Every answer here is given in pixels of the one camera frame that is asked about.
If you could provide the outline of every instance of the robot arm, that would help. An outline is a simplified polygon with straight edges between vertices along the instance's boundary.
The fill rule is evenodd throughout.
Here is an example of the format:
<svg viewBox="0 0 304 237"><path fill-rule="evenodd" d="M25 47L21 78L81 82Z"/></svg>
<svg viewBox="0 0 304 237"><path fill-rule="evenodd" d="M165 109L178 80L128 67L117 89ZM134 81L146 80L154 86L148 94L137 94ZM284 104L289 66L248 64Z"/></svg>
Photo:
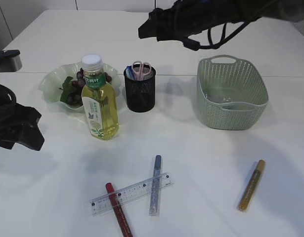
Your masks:
<svg viewBox="0 0 304 237"><path fill-rule="evenodd" d="M304 19L304 0L178 0L170 9L155 8L138 29L140 39L178 40L192 50L217 49L260 17L298 22ZM226 24L243 24L226 37ZM220 42L213 44L211 28L224 24ZM208 30L210 45L200 45L190 35Z"/></svg>

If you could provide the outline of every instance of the green plastic basket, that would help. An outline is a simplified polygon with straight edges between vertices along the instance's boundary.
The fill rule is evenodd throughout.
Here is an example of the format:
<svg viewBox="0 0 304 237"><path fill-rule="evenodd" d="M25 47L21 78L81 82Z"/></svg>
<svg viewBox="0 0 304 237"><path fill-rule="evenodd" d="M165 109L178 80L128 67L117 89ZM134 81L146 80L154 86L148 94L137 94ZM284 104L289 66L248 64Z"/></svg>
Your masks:
<svg viewBox="0 0 304 237"><path fill-rule="evenodd" d="M223 58L232 62L216 62ZM250 128L268 103L265 84L254 65L228 55L199 62L197 98L202 122L224 130Z"/></svg>

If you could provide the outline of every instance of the black mesh pen holder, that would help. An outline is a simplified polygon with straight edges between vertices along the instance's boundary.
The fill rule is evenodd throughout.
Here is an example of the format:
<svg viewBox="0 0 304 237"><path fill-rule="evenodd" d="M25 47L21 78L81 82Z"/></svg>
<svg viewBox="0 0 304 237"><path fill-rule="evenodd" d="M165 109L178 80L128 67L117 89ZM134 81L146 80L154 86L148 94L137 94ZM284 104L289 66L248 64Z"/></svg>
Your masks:
<svg viewBox="0 0 304 237"><path fill-rule="evenodd" d="M138 71L139 64L134 65L133 70ZM144 65L144 73L149 67ZM126 69L123 72L126 84L127 105L134 112L142 113L151 110L155 106L155 75L152 67L151 72L144 80L132 80L127 77Z"/></svg>

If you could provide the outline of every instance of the basket handle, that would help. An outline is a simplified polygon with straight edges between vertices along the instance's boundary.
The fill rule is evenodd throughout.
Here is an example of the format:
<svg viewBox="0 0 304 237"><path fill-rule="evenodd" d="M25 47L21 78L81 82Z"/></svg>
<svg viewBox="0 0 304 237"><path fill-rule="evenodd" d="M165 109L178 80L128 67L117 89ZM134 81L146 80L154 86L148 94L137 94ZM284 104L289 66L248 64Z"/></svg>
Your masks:
<svg viewBox="0 0 304 237"><path fill-rule="evenodd" d="M226 54L224 54L224 55L217 55L217 56L214 56L214 57L211 57L211 58L207 58L206 60L210 60L211 63L215 63L215 62L212 62L212 60L216 59L216 58L230 58L230 59L234 59L235 60L234 63L236 63L239 60L236 57L233 57L233 56L230 56L230 55L226 55Z"/></svg>
<svg viewBox="0 0 304 237"><path fill-rule="evenodd" d="M233 109L232 106L245 106L246 109L240 110L240 109ZM263 105L252 105L251 103L247 102L230 102L230 103L225 103L225 104L220 104L220 107L222 110L225 111L241 111L241 112L251 112L259 107L262 107Z"/></svg>

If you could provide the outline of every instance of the bottle cap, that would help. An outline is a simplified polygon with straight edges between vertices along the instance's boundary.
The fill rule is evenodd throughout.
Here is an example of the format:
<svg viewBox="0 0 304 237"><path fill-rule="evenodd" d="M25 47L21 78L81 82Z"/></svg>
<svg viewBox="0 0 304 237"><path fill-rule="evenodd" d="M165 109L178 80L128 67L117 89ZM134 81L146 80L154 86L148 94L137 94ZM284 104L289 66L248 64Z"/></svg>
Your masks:
<svg viewBox="0 0 304 237"><path fill-rule="evenodd" d="M98 54L87 54L82 58L82 68L86 72L97 72L103 68L102 58Z"/></svg>

